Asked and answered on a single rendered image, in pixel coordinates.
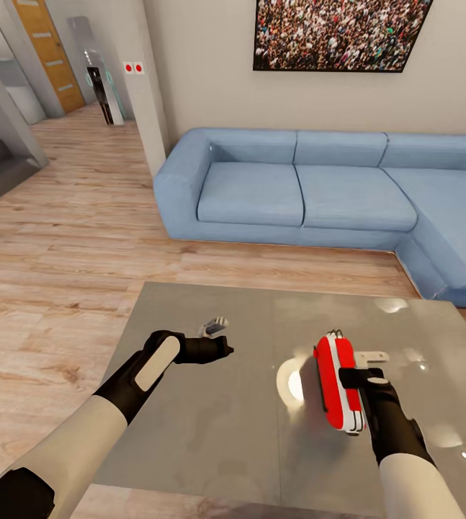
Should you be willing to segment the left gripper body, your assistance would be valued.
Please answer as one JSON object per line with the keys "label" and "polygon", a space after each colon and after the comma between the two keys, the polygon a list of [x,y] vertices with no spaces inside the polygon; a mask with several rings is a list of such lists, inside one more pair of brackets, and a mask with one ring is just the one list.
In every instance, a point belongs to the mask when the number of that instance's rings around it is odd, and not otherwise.
{"label": "left gripper body", "polygon": [[197,338],[196,341],[199,346],[199,355],[194,363],[202,365],[229,356],[226,336],[219,336],[215,339]]}

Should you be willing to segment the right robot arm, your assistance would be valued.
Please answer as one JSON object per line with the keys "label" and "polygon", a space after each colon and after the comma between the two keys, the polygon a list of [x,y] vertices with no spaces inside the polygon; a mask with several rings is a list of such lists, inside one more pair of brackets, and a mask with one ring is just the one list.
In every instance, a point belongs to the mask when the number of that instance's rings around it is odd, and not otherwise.
{"label": "right robot arm", "polygon": [[396,390],[381,368],[385,352],[353,352],[353,368],[339,368],[344,389],[356,389],[379,466],[387,519],[465,519],[434,460],[417,421],[407,420]]}

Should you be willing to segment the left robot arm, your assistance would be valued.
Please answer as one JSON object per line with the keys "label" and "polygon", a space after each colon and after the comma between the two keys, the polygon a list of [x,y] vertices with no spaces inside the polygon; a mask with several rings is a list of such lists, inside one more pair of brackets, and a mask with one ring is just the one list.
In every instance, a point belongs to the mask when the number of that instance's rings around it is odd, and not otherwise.
{"label": "left robot arm", "polygon": [[111,378],[68,419],[0,475],[0,519],[69,519],[98,471],[147,398],[175,361],[211,363],[234,352],[228,327],[216,317],[195,338],[169,330],[151,332]]}

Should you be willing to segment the radio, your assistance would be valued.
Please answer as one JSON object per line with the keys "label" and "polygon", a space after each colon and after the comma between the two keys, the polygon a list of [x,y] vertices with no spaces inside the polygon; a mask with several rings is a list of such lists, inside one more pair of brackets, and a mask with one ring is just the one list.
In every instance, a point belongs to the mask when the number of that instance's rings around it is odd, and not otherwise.
{"label": "radio", "polygon": [[350,341],[333,330],[320,339],[313,353],[321,403],[328,422],[337,430],[345,430],[349,436],[358,436],[366,429],[359,395],[356,389],[344,389],[339,379],[339,368],[353,368],[355,364]]}

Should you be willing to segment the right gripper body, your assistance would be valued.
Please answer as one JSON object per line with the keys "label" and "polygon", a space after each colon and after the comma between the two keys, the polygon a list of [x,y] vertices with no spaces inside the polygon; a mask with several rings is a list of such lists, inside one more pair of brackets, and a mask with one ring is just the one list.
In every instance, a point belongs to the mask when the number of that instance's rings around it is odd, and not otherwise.
{"label": "right gripper body", "polygon": [[357,380],[366,374],[383,377],[383,370],[381,368],[368,368],[367,370],[358,370],[355,367],[339,368],[339,379],[344,389],[357,389]]}

